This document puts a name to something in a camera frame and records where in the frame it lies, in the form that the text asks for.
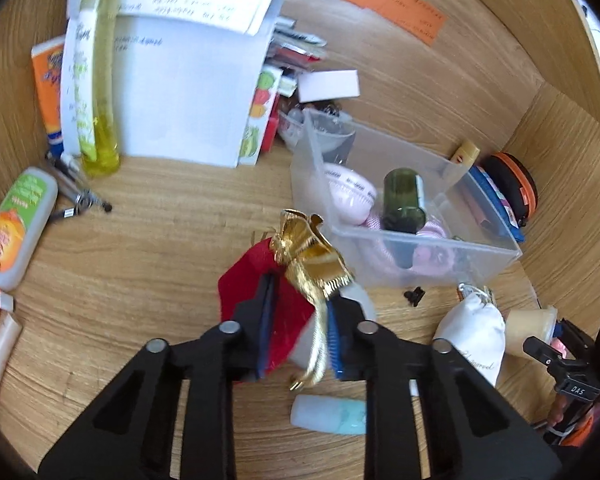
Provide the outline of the white paper stand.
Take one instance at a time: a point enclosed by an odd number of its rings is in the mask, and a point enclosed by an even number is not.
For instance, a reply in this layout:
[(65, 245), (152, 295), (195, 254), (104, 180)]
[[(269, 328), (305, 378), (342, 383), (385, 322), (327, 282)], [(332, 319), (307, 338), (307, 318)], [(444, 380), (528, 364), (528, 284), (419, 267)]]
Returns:
[(119, 0), (112, 104), (119, 152), (238, 164), (284, 0)]

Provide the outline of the orange green glue bottle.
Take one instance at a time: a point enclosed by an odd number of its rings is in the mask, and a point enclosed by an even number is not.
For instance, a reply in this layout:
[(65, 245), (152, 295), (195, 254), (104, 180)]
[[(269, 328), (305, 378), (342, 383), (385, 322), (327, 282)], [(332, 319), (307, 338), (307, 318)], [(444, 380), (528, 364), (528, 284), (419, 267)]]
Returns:
[(23, 275), (55, 206), (58, 184), (48, 172), (29, 167), (0, 205), (0, 290), (10, 292)]

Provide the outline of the dark green glass bottle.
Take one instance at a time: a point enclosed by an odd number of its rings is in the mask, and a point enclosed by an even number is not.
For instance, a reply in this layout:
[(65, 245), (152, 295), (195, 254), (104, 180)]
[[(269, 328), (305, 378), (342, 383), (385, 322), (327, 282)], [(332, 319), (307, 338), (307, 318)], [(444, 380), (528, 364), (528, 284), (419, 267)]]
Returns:
[(384, 179), (382, 227), (389, 231), (416, 234), (426, 222), (422, 177), (410, 168), (391, 170)]

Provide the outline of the white round plastic jar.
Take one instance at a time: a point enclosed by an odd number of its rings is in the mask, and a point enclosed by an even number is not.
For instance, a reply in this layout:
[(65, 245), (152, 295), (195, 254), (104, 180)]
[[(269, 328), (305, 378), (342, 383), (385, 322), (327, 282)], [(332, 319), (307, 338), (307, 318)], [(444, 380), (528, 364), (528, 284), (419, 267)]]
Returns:
[[(364, 318), (376, 321), (377, 312), (373, 300), (370, 299), (366, 290), (358, 283), (352, 283), (340, 289), (340, 296), (356, 301), (364, 313)], [(299, 368), (306, 368), (309, 363), (314, 332), (314, 316), (311, 316), (294, 346), (294, 350), (288, 356), (288, 361)]]

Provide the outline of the light blue small bottle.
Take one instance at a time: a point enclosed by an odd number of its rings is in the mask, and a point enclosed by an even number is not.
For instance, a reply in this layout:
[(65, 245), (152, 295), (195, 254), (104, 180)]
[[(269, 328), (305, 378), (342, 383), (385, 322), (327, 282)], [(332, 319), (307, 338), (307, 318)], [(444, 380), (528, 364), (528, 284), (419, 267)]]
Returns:
[(366, 433), (366, 403), (361, 400), (299, 394), (290, 412), (292, 426), (340, 436)]

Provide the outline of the blue patchwork pouch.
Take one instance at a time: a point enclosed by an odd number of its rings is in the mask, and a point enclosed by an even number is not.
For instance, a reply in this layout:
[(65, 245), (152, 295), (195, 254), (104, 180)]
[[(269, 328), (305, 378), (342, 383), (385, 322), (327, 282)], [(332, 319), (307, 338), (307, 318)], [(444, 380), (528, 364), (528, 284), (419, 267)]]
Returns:
[(469, 169), (469, 174), (476, 181), (478, 187), (486, 196), (488, 204), (494, 210), (494, 213), (491, 214), (485, 212), (481, 207), (483, 212), (481, 213), (482, 218), (479, 220), (480, 224), (494, 235), (504, 236), (508, 233), (517, 243), (522, 243), (524, 234), (522, 234), (508, 199), (480, 166), (472, 166)]

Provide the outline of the beige cream plastic tub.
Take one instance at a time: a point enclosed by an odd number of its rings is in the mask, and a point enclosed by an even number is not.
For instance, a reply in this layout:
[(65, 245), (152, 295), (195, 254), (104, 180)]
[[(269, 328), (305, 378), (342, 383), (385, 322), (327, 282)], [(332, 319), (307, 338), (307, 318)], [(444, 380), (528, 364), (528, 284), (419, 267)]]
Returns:
[(535, 336), (544, 344), (553, 339), (558, 311), (555, 307), (535, 309), (512, 309), (505, 322), (505, 352), (509, 356), (526, 358), (524, 342)]

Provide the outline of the clear plastic storage bin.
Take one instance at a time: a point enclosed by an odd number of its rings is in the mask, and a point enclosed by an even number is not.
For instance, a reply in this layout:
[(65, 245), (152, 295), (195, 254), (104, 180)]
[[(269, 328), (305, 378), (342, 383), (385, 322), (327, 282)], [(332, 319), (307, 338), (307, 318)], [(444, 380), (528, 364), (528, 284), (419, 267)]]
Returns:
[(298, 131), (294, 206), (322, 218), (361, 284), (484, 284), (520, 257), (517, 221), (481, 168), (312, 108)]

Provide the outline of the clear bowl with clips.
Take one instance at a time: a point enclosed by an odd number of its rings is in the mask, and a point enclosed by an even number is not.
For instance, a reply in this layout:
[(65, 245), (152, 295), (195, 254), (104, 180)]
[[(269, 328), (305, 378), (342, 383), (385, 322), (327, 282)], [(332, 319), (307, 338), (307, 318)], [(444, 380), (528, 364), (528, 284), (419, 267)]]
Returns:
[(332, 104), (324, 108), (296, 106), (279, 112), (278, 117), (277, 134), (291, 152), (309, 130), (314, 132), (323, 154), (344, 150), (356, 135), (351, 116)]

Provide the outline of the black orange zipper case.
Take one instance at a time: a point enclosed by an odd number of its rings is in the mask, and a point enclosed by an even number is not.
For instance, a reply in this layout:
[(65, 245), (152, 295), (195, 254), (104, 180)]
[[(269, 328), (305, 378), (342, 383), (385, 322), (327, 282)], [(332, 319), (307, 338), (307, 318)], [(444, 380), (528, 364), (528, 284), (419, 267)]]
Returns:
[(528, 169), (505, 152), (486, 156), (481, 167), (508, 200), (518, 224), (525, 226), (539, 203), (538, 189)]

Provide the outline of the metal nail clippers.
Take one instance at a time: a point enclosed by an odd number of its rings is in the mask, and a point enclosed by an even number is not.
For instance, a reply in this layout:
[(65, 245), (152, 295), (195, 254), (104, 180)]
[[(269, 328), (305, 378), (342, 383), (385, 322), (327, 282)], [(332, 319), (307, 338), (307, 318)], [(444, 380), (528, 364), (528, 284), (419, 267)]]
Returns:
[(110, 214), (114, 209), (114, 206), (91, 189), (81, 166), (71, 155), (65, 152), (54, 155), (51, 151), (47, 151), (45, 160), (56, 179), (59, 194), (72, 203), (69, 208), (54, 211), (48, 223), (80, 216), (92, 207), (100, 208), (105, 214)]

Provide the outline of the pink round compact case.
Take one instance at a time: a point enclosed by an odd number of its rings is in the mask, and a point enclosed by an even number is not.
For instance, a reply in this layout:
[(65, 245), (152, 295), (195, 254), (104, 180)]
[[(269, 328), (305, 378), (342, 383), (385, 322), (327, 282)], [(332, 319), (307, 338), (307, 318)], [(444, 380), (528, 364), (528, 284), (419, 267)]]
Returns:
[(351, 226), (363, 224), (377, 198), (377, 188), (346, 166), (324, 163), (324, 173), (339, 218)]

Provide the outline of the yellow spray bottle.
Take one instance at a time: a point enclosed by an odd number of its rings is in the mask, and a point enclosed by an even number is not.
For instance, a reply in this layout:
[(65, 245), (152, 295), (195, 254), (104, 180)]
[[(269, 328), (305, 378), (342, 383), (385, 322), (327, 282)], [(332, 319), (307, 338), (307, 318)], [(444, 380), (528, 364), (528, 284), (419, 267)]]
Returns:
[(120, 167), (114, 118), (114, 30), (119, 0), (81, 0), (73, 53), (74, 111), (81, 165), (90, 177)]

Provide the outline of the white drawstring cloth pouch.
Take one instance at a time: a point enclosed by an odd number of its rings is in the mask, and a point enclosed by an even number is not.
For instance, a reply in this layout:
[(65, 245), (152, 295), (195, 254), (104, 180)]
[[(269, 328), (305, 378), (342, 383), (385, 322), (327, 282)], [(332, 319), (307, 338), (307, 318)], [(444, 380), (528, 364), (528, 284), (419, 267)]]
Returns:
[(460, 303), (442, 318), (434, 339), (445, 339), (492, 386), (505, 353), (505, 321), (488, 288), (460, 283)]

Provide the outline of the stack of books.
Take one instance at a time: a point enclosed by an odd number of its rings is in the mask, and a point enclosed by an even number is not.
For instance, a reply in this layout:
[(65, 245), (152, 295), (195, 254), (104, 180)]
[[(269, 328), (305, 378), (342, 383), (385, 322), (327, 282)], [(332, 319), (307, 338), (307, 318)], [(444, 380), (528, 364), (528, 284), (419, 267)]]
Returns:
[(326, 39), (313, 32), (302, 32), (293, 18), (276, 18), (252, 96), (239, 165), (254, 166), (272, 148), (283, 121), (283, 105), (297, 93), (299, 76), (326, 58), (326, 46)]

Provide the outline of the yellow lotion tube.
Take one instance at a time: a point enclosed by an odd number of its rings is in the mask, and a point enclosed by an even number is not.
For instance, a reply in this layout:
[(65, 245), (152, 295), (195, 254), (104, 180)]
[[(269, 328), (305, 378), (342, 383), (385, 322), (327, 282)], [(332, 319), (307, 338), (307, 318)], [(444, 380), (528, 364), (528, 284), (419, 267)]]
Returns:
[(474, 142), (465, 140), (450, 157), (449, 162), (451, 165), (446, 167), (442, 174), (444, 182), (449, 186), (460, 182), (474, 166), (479, 155), (480, 148)]

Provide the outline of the red velvet gold-ribbon pouch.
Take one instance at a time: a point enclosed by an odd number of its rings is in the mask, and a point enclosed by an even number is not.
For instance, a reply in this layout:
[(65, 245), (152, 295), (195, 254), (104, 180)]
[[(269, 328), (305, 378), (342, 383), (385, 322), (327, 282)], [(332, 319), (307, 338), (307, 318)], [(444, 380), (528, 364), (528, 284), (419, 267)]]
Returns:
[(221, 320), (246, 333), (255, 378), (272, 372), (291, 354), (311, 316), (309, 363), (291, 390), (311, 388), (327, 368), (328, 304), (353, 275), (321, 232), (323, 218), (285, 209), (279, 228), (253, 244), (219, 279)]

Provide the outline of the small white cardboard box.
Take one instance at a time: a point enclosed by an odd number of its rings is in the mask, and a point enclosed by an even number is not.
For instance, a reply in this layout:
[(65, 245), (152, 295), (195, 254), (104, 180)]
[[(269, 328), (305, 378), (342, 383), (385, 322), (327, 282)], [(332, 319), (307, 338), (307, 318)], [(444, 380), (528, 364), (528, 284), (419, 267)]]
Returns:
[(351, 99), (361, 95), (357, 70), (323, 70), (298, 77), (298, 100), (309, 103)]

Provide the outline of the orange tube behind bottle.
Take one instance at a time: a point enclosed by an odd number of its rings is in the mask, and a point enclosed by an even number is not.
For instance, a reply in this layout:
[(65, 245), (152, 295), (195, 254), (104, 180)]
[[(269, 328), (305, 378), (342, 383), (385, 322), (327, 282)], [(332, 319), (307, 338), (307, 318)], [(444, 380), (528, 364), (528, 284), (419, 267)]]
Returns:
[(59, 157), (64, 151), (60, 121), (62, 57), (65, 37), (59, 36), (37, 44), (31, 49), (38, 108), (46, 132), (48, 149)]

